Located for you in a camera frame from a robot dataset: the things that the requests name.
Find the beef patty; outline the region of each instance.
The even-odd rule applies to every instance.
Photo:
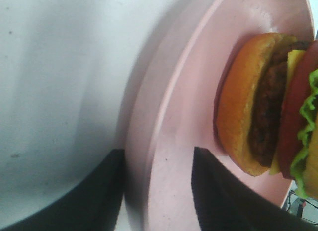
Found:
[[[274,53],[269,69],[258,85],[252,111],[249,145],[254,158],[270,167],[276,150],[281,107],[287,79],[287,56],[292,50],[306,50],[309,42],[295,42]]]

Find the pink plate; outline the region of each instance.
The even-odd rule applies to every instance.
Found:
[[[126,143],[126,200],[135,229],[200,230],[191,191],[194,146],[208,148],[248,187],[283,204],[291,181],[280,174],[243,173],[219,146],[214,128],[233,57],[264,32],[312,40],[308,1],[195,0],[161,42],[140,87]]]

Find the lettuce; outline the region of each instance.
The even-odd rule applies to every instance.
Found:
[[[312,131],[316,127],[315,120],[318,111],[318,69],[310,73],[309,85],[311,88],[311,94],[305,100],[304,104],[299,110],[300,114],[307,121],[307,125],[297,134],[297,138],[302,141],[303,148],[296,155],[290,167],[290,174],[295,178],[298,187],[298,189],[296,190],[296,194],[301,198],[308,198],[305,192],[303,172],[306,169],[308,146],[311,139]]]

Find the cheeseburger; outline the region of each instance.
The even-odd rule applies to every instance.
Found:
[[[222,87],[216,125],[246,173],[282,172],[318,198],[318,41],[265,33],[239,51]]]

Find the tomato slice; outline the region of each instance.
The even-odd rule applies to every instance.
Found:
[[[306,120],[300,115],[299,109],[311,93],[308,77],[317,67],[318,41],[314,41],[295,69],[282,106],[277,151],[280,170],[287,179],[293,179],[290,165],[303,147],[297,139],[297,133],[306,125]]]

